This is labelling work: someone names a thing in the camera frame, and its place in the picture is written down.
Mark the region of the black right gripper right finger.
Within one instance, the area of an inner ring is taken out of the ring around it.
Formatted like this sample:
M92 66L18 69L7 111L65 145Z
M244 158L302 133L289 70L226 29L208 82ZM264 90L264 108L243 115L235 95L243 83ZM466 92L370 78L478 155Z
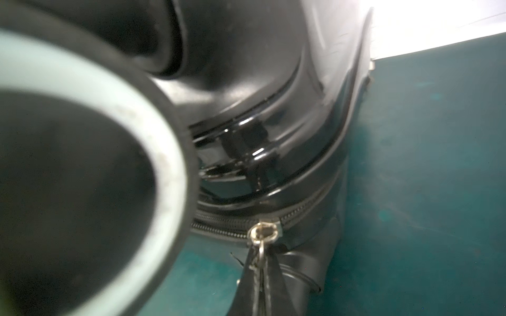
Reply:
M306 315L310 291L291 267L279 263L273 250L266 251L264 315Z

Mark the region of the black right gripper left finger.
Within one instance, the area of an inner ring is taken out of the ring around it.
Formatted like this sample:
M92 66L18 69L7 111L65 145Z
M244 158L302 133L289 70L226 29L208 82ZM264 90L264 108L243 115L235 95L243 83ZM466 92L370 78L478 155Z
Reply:
M257 247L248 253L227 315L263 315L263 261Z

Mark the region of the silver zipper slider pull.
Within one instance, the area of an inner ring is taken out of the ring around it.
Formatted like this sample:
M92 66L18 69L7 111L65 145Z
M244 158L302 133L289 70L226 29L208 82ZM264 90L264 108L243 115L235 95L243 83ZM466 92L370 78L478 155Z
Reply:
M283 236L280 221L260 221L248 231L247 237L253 251L250 269L262 269L267 261L267 251Z

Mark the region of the black and white hardshell suitcase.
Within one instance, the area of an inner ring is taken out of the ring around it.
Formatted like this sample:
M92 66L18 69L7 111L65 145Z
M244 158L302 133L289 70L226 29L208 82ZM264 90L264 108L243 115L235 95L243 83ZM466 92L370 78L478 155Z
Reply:
M136 315L186 242L242 275L260 221L281 222L269 250L320 292L373 13L2 1L1 314Z

